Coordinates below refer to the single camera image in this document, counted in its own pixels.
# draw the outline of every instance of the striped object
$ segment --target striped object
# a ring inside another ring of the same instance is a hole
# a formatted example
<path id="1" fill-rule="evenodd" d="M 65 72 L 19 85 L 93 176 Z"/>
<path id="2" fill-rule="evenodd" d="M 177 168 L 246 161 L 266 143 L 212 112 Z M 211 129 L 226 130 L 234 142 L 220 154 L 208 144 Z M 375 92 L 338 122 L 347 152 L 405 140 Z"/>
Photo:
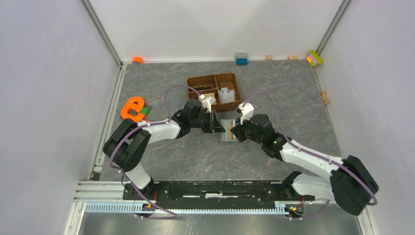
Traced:
<path id="1" fill-rule="evenodd" d="M 222 126 L 225 128 L 225 132 L 221 134 L 221 142 L 234 141 L 238 142 L 238 139 L 232 134 L 231 129 L 235 126 L 235 119 L 222 119 Z"/>
<path id="2" fill-rule="evenodd" d="M 324 63 L 323 59 L 313 50 L 310 51 L 310 55 L 307 57 L 307 61 L 311 64 L 311 66 L 316 66 L 318 64 Z"/>

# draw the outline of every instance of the blue toy brick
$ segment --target blue toy brick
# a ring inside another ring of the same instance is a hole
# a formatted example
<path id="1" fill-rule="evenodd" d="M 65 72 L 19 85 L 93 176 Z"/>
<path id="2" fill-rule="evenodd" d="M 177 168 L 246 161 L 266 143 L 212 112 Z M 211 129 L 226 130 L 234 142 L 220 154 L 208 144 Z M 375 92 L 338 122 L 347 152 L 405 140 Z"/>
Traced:
<path id="1" fill-rule="evenodd" d="M 235 59 L 248 59 L 248 54 L 246 52 L 238 52 L 235 54 Z"/>
<path id="2" fill-rule="evenodd" d="M 248 59 L 236 59 L 236 65 L 247 65 Z"/>

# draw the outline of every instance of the orange object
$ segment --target orange object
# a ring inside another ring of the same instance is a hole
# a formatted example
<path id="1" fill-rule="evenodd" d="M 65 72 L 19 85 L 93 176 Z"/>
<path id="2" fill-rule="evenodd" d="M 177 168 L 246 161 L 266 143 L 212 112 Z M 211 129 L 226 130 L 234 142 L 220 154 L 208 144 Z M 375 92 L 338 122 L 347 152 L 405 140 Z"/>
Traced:
<path id="1" fill-rule="evenodd" d="M 141 57 L 136 56 L 133 58 L 133 64 L 142 64 L 142 63 L 144 63 L 144 60 Z"/>
<path id="2" fill-rule="evenodd" d="M 330 100 L 328 100 L 328 98 L 327 98 L 327 91 L 322 91 L 322 99 L 323 99 L 323 103 L 325 105 L 330 103 Z"/>
<path id="3" fill-rule="evenodd" d="M 124 107 L 121 109 L 121 117 L 123 119 L 131 118 L 133 121 L 141 121 L 145 117 L 145 114 L 140 113 L 144 107 L 144 99 L 140 96 L 134 96 L 130 98 Z"/>

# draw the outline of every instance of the blue block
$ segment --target blue block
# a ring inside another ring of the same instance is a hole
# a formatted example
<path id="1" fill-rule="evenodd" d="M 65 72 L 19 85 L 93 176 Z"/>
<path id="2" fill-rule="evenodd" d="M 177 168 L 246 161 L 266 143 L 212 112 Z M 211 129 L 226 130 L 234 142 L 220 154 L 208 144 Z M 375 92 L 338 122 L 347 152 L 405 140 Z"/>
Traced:
<path id="1" fill-rule="evenodd" d="M 236 59 L 236 65 L 247 65 L 248 59 Z"/>

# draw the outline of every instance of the colorful toy brick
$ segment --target colorful toy brick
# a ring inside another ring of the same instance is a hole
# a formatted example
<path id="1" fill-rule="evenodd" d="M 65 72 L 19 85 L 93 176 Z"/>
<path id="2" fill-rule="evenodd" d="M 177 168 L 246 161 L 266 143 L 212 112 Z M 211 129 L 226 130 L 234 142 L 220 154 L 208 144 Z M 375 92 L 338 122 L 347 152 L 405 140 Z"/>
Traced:
<path id="1" fill-rule="evenodd" d="M 247 65 L 248 54 L 246 52 L 238 52 L 235 54 L 236 65 Z"/>
<path id="2" fill-rule="evenodd" d="M 142 108 L 141 110 L 140 110 L 140 113 L 142 113 L 142 114 L 144 114 L 144 115 L 147 115 L 148 113 L 149 113 L 149 111 L 150 110 L 148 110 L 147 108 Z"/>
<path id="3" fill-rule="evenodd" d="M 307 61 L 311 64 L 311 66 L 321 65 L 324 63 L 323 59 L 313 50 L 310 51 L 310 55 L 307 57 Z"/>

